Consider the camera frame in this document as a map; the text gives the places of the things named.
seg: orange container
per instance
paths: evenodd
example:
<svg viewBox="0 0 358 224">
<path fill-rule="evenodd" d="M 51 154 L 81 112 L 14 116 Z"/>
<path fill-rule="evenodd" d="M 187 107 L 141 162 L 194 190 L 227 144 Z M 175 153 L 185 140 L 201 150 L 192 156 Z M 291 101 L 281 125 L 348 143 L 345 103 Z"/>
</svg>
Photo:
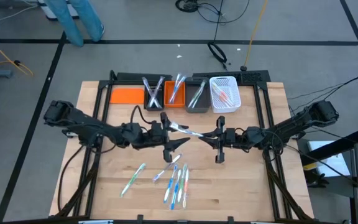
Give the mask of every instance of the orange container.
<svg viewBox="0 0 358 224">
<path fill-rule="evenodd" d="M 175 87 L 175 81 L 165 81 L 164 90 L 164 104 L 166 108 L 181 108 L 185 107 L 185 82 L 181 84 L 177 95 L 173 101 L 173 104 L 169 103 L 169 99 L 172 96 L 173 89 Z"/>
</svg>

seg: orange tray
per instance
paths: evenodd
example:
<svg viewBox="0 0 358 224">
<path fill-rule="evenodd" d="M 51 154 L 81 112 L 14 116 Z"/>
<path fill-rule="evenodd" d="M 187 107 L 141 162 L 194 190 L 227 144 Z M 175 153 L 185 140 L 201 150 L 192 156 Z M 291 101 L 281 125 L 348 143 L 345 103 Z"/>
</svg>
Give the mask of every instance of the orange tray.
<svg viewBox="0 0 358 224">
<path fill-rule="evenodd" d="M 143 104 L 144 90 L 138 88 L 117 88 L 112 90 L 110 103 Z"/>
<path fill-rule="evenodd" d="M 166 108 L 181 108 L 185 107 L 185 82 L 181 84 L 177 95 L 173 101 L 173 104 L 169 103 L 169 99 L 172 96 L 173 89 L 175 87 L 175 81 L 165 81 L 165 90 L 164 90 L 164 104 Z"/>
</svg>

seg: wooden tabletop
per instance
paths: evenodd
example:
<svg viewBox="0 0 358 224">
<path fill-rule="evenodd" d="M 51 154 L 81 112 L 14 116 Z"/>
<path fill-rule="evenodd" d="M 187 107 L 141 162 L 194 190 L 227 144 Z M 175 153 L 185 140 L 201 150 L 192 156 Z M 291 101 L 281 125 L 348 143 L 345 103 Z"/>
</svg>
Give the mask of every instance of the wooden tabletop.
<svg viewBox="0 0 358 224">
<path fill-rule="evenodd" d="M 98 82 L 82 83 L 76 107 L 88 115 L 92 115 L 93 112 L 97 86 Z M 115 88 L 142 88 L 142 86 L 114 85 L 113 91 Z M 259 126 L 252 87 L 240 86 L 239 89 L 242 106 L 235 113 L 214 114 L 210 109 L 206 114 L 189 114 L 184 108 L 170 108 L 165 112 L 171 121 L 188 125 L 191 130 L 199 133 L 213 131 L 219 115 L 225 116 L 227 128 L 245 129 L 248 126 Z M 283 84 L 268 83 L 268 92 L 275 123 L 288 119 L 290 112 Z M 102 97 L 99 119 L 103 110 L 104 96 L 105 93 Z M 260 92 L 260 99 L 265 124 L 267 124 L 262 92 Z M 115 126 L 128 123 L 133 108 L 134 105 L 110 104 L 107 123 Z M 143 110 L 143 114 L 148 121 L 159 120 L 159 112 Z M 149 127 L 143 123 L 138 113 L 135 114 L 134 121 Z M 170 134 L 171 139 L 182 137 L 184 137 L 182 133 Z M 103 150 L 109 149 L 112 145 L 105 138 Z M 296 142 L 290 141 L 289 145 L 296 147 Z M 68 140 L 62 167 L 78 148 L 77 138 Z M 173 157 L 183 153 L 183 157 L 179 160 L 180 168 L 184 163 L 187 163 L 190 168 L 187 208 L 182 209 L 181 206 L 176 205 L 175 210 L 169 210 L 168 204 L 163 203 L 163 196 L 172 172 L 166 172 L 156 184 L 152 182 L 152 177 L 166 166 L 162 149 L 163 147 L 160 146 L 137 151 L 131 147 L 125 149 L 117 147 L 103 154 L 91 218 L 133 220 L 137 218 L 137 215 L 142 214 L 145 220 L 223 221 L 227 220 L 228 216 L 233 216 L 235 221 L 274 221 L 265 162 L 260 150 L 253 148 L 250 153 L 244 153 L 242 150 L 225 148 L 225 162 L 215 164 L 217 150 L 212 150 L 211 146 L 197 138 L 191 138 L 173 153 Z M 65 172 L 62 205 L 70 199 L 78 186 L 83 155 L 84 150 L 71 161 Z M 138 176 L 125 196 L 120 198 L 122 189 L 144 162 L 147 164 L 145 170 Z M 282 162 L 288 191 L 305 213 L 313 217 L 299 154 L 287 148 L 282 154 Z M 276 191 L 280 214 L 284 217 L 282 195 L 278 189 Z M 87 196 L 86 190 L 81 206 L 82 214 L 84 214 L 84 202 Z M 50 214 L 57 212 L 56 188 Z"/>
</svg>

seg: blue pants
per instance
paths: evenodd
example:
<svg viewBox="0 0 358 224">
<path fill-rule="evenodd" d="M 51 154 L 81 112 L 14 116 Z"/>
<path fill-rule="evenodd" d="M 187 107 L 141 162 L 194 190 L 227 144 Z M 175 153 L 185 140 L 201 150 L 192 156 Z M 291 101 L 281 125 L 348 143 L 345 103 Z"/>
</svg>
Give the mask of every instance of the blue pants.
<svg viewBox="0 0 358 224">
<path fill-rule="evenodd" d="M 45 0 L 45 3 L 63 26 L 68 40 L 72 44 L 82 47 L 84 39 L 68 12 L 66 1 Z M 70 3 L 77 11 L 92 40 L 99 41 L 102 38 L 104 27 L 91 3 L 88 0 L 70 0 Z"/>
</svg>

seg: white plastic basket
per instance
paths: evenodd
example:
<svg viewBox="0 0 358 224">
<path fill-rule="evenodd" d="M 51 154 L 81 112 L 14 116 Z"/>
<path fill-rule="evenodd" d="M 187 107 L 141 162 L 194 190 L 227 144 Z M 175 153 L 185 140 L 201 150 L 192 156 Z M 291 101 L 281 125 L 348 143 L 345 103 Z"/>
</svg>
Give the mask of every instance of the white plastic basket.
<svg viewBox="0 0 358 224">
<path fill-rule="evenodd" d="M 213 91 L 213 82 L 227 95 L 233 102 L 233 106 L 227 106 L 219 95 Z M 214 113 L 232 113 L 241 106 L 241 98 L 236 78 L 234 77 L 214 77 L 209 80 L 209 89 L 211 91 L 211 104 Z"/>
</svg>

